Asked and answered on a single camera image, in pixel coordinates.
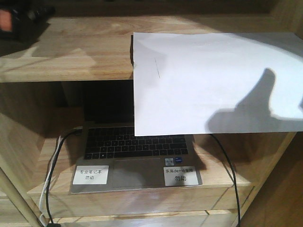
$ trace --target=cabinet side panel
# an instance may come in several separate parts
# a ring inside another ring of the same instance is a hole
[[[0,167],[23,195],[31,186],[52,105],[47,83],[0,84]]]

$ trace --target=wooden shelf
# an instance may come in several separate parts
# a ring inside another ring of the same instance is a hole
[[[63,120],[69,117],[66,128],[81,124],[81,109],[59,109],[51,123],[52,130],[42,148],[33,174],[32,189],[28,195],[37,204],[46,174],[47,163],[53,153],[56,137],[63,130]],[[279,148],[291,141],[291,133],[252,133],[218,135],[236,168],[240,200],[243,205],[251,190],[262,181],[268,166],[259,160],[276,160]],[[195,135],[195,149],[201,160],[200,173],[203,184],[197,187],[174,187],[164,189],[104,192],[70,195],[70,185],[79,150],[81,136],[70,137],[62,147],[54,171],[50,203],[55,217],[85,217],[115,214],[140,214],[154,212],[182,212],[191,210],[235,209],[231,173],[222,151],[209,135]],[[83,210],[81,203],[87,201]]]
[[[68,10],[67,3],[57,3],[57,15],[60,17],[49,20],[49,27],[37,42],[1,40],[0,82],[131,79],[133,32],[205,34],[286,31],[278,21],[253,3],[247,7],[248,3],[239,1],[232,4],[231,1],[200,2],[196,5],[182,1],[150,5],[145,2],[144,5],[136,4],[137,8],[122,3],[117,7],[117,4],[94,7],[78,3],[72,7],[73,10]]]
[[[32,41],[0,40],[1,207],[21,210],[19,223],[34,226],[46,165],[56,137],[83,123],[81,109],[57,109],[51,81],[132,79],[133,32],[295,32],[303,37],[303,3],[297,0],[115,0],[59,1],[56,16],[41,24]],[[244,214],[295,133],[220,134],[236,168]],[[195,135],[203,185],[70,195],[80,138],[67,139],[59,155],[50,195],[55,221],[79,226],[155,227],[237,225],[229,168],[208,135]]]

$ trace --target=wooden shelf board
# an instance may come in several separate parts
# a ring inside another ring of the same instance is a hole
[[[54,17],[37,42],[0,41],[0,82],[131,79],[133,32],[283,32],[268,14]]]

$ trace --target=sticker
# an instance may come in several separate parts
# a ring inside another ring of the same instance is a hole
[[[182,157],[176,157],[175,162],[176,164],[182,163]]]
[[[164,167],[165,186],[198,185],[194,166]]]
[[[77,166],[72,184],[107,184],[109,166]]]
[[[171,157],[171,158],[166,158],[166,159],[165,159],[165,165],[166,165],[166,166],[174,166],[174,165],[175,165],[175,163],[174,163],[174,158],[173,158],[173,157]]]

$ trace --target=white cable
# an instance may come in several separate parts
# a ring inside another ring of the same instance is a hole
[[[71,131],[74,131],[74,130],[79,130],[79,129],[82,129],[82,126],[79,126],[79,127],[73,128],[72,130],[64,132],[64,133],[62,133],[62,135],[66,135],[68,132],[71,132]],[[49,177],[50,177],[50,174],[51,174],[51,169],[53,168],[53,161],[54,161],[57,153],[59,152],[59,144],[61,143],[61,141],[63,139],[62,135],[60,135],[58,137],[58,139],[57,139],[57,143],[56,143],[56,147],[55,147],[55,152],[53,153],[53,157],[52,157],[52,159],[50,161],[49,170],[48,170],[48,173],[47,173],[47,176],[46,176],[46,179],[45,179],[42,191],[41,191],[40,200],[39,200],[39,210],[41,212],[39,220],[40,220],[40,222],[42,223],[42,225],[44,227],[47,226],[47,223],[46,223],[46,220],[45,220],[45,216],[44,216],[44,210],[43,210],[44,195],[45,195],[45,192],[46,192],[46,188],[47,188],[48,182],[50,181]]]

